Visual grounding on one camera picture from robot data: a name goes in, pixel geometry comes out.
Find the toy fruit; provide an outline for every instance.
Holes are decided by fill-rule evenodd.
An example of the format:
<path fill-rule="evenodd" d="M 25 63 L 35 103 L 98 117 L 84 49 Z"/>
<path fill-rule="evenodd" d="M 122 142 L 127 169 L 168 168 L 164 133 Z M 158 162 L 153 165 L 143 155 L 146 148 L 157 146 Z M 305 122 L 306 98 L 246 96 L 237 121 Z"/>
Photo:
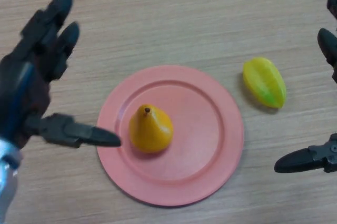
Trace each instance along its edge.
<path fill-rule="evenodd" d="M 286 100 L 286 87 L 275 65 L 263 57 L 243 65 L 243 80 L 253 95 L 266 106 L 281 108 Z"/>
<path fill-rule="evenodd" d="M 160 152 L 168 147 L 173 135 L 170 117 L 150 104 L 138 108 L 129 122 L 132 144 L 144 153 Z"/>

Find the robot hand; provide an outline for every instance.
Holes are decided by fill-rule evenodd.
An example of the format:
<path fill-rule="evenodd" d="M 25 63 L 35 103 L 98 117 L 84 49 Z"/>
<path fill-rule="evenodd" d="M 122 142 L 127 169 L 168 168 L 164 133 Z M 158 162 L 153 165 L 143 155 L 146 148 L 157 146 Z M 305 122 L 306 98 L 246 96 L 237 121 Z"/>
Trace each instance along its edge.
<path fill-rule="evenodd" d="M 337 0 L 328 0 L 327 8 L 337 19 Z M 318 44 L 326 61 L 333 67 L 332 78 L 337 83 L 337 37 L 322 28 Z M 337 134 L 332 134 L 327 143 L 297 150 L 279 159 L 274 170 L 278 173 L 294 173 L 323 168 L 325 172 L 337 171 Z"/>
<path fill-rule="evenodd" d="M 65 72 L 80 35 L 76 22 L 57 34 L 71 7 L 72 0 L 52 0 L 46 10 L 37 11 L 21 31 L 18 45 L 0 61 L 0 223 L 16 191 L 19 150 L 31 136 L 72 148 L 82 143 L 121 145 L 114 133 L 76 123 L 70 115 L 42 118 L 50 103 L 49 84 Z"/>

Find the yellow pear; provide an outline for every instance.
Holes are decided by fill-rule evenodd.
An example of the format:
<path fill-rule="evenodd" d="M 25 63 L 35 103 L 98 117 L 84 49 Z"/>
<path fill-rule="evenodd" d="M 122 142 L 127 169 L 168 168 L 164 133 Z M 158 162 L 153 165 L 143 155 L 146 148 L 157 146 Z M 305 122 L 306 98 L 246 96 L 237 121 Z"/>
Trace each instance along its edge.
<path fill-rule="evenodd" d="M 132 144 L 143 153 L 156 153 L 168 147 L 173 135 L 170 117 L 159 108 L 141 105 L 129 122 Z"/>

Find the pink plate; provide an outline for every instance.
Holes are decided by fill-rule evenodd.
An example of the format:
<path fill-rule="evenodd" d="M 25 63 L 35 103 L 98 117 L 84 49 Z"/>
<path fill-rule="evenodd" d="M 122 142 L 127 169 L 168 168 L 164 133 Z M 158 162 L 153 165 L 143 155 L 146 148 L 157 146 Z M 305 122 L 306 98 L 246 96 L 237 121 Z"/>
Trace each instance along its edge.
<path fill-rule="evenodd" d="M 161 154 L 142 154 L 131 146 L 128 122 L 144 103 L 172 119 L 172 143 Z M 123 141 L 117 149 L 97 148 L 108 176 L 131 197 L 166 207 L 191 204 L 218 190 L 238 165 L 244 142 L 240 111 L 228 91 L 182 66 L 152 67 L 124 80 L 102 107 L 98 126 Z"/>

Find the wood grain surface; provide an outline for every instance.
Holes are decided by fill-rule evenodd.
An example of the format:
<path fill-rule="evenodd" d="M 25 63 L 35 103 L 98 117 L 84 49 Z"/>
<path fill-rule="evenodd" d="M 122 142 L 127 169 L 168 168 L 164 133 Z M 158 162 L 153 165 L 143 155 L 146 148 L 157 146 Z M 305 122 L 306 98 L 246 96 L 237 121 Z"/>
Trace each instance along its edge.
<path fill-rule="evenodd" d="M 0 51 L 50 0 L 0 0 Z M 8 223 L 288 223 L 337 219 L 337 176 L 316 170 L 276 174 L 275 161 L 337 130 L 337 88 L 316 36 L 335 33 L 326 0 L 75 0 L 68 22 L 81 37 L 62 81 L 52 86 L 48 113 L 66 112 L 95 124 L 111 90 L 145 67 L 179 64 L 220 81 L 234 96 L 245 123 L 241 163 L 208 199 L 179 209 L 158 209 L 123 195 L 101 169 L 96 150 L 45 144 L 24 148 L 19 190 Z M 288 89 L 276 114 L 242 89 L 244 61 L 270 58 Z"/>

